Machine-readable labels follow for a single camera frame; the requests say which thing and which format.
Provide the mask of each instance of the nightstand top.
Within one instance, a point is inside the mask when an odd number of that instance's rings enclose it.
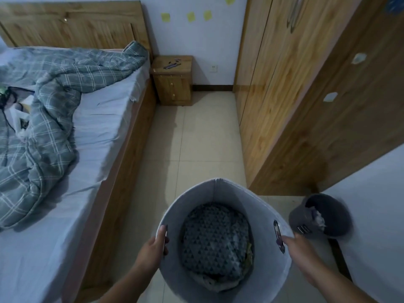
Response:
[[[179,59],[177,63],[181,64],[173,68],[164,69],[165,66],[175,64],[175,59]],[[192,69],[192,56],[186,55],[169,55],[169,56],[157,56],[153,60],[153,64],[150,69],[151,74],[190,74]]]

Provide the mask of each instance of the plaid comforter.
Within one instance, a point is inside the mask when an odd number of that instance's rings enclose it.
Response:
[[[0,83],[32,88],[29,137],[21,141],[0,113],[0,229],[27,217],[63,177],[76,157],[69,136],[81,93],[129,76],[148,52],[131,42],[122,53],[97,49],[22,48]]]

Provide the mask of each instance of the wooden nightstand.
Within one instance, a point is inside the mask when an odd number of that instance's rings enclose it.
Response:
[[[164,69],[175,64],[179,66]],[[162,105],[192,105],[192,56],[158,56],[150,69]]]

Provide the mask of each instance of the nightstand drawer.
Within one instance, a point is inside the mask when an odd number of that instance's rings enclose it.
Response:
[[[191,84],[187,76],[154,75],[162,104],[191,105]]]

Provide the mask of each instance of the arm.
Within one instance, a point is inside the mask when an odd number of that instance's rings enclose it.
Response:
[[[99,303],[137,302],[160,266],[165,242],[169,240],[166,238],[166,227],[162,225],[157,238],[152,237],[143,245],[133,267],[103,295]],[[164,255],[167,254],[168,250],[165,248]]]
[[[328,303],[377,303],[345,276],[331,271],[302,235],[282,236],[282,240],[288,246],[293,262]]]

